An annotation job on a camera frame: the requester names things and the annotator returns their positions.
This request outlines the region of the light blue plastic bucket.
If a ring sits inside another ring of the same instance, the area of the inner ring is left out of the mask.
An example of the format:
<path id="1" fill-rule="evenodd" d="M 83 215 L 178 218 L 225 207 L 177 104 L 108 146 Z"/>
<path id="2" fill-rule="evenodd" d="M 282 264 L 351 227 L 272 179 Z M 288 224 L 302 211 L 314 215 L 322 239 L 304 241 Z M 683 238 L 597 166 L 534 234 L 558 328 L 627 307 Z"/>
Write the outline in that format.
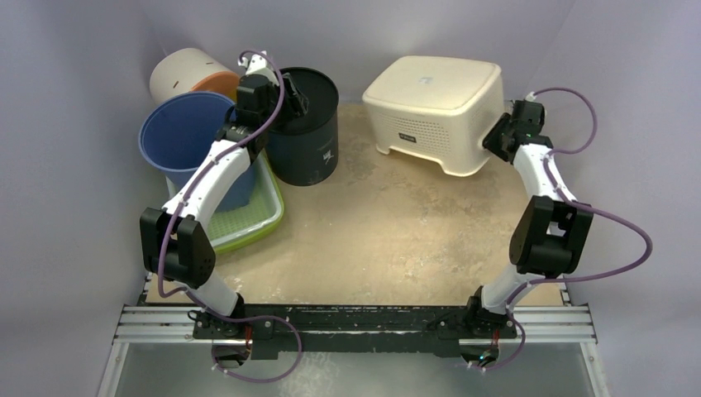
<path id="1" fill-rule="evenodd" d="M 179 192 L 207 159 L 234 101 L 222 94 L 184 93 L 160 104 L 144 121 L 138 145 L 145 160 Z"/>

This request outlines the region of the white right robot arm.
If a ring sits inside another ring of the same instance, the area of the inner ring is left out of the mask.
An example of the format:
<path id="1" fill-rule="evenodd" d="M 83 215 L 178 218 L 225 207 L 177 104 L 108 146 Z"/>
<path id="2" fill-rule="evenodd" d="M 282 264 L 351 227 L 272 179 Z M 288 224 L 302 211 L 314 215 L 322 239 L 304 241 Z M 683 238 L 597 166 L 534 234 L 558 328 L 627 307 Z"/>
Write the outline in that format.
<path id="1" fill-rule="evenodd" d="M 476 337 L 505 327 L 509 310 L 535 286 L 573 273 L 584 250 L 594 215 L 574 207 L 552 164 L 551 140 L 541 134 L 545 120 L 542 104 L 517 100 L 483 140 L 518 172 L 530 200 L 509 242 L 509 266 L 468 301 L 464 325 Z"/>

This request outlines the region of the cream plastic laundry basket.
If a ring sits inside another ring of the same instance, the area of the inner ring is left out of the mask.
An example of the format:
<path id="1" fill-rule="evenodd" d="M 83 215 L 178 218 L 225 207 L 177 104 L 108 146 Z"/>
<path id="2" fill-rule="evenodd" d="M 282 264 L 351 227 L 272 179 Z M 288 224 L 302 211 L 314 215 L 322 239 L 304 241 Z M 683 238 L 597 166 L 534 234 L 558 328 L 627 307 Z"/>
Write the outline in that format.
<path id="1" fill-rule="evenodd" d="M 407 55 L 370 84 L 362 102 L 379 152 L 471 176 L 488 161 L 482 140 L 505 112 L 502 69 L 482 60 Z"/>

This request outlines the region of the dark navy cylindrical bin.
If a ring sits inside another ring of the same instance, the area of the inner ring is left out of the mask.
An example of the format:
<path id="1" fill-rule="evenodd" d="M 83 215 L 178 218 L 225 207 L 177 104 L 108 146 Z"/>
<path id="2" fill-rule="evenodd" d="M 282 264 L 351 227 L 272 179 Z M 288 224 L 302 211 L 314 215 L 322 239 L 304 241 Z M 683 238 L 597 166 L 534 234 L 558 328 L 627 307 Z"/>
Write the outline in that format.
<path id="1" fill-rule="evenodd" d="M 308 99 L 308 112 L 269 132 L 266 147 L 274 174 L 286 184 L 311 186 L 329 178 L 339 160 L 339 92 L 324 73 L 305 67 L 282 69 Z"/>

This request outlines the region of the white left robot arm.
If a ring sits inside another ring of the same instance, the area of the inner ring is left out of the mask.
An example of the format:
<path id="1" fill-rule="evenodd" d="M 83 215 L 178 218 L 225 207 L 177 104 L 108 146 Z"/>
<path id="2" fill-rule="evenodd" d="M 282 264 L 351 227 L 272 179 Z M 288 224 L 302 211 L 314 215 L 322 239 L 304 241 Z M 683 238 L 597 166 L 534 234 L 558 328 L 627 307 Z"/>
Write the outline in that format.
<path id="1" fill-rule="evenodd" d="M 146 269 L 167 298 L 186 294 L 214 318 L 224 337 L 246 330 L 245 303 L 215 271 L 216 253 L 207 228 L 233 184 L 253 165 L 268 143 L 268 133 L 308 112 L 308 99 L 293 77 L 247 75 L 237 89 L 238 101 L 222 117 L 202 164 L 184 187 L 160 208 L 140 217 Z"/>

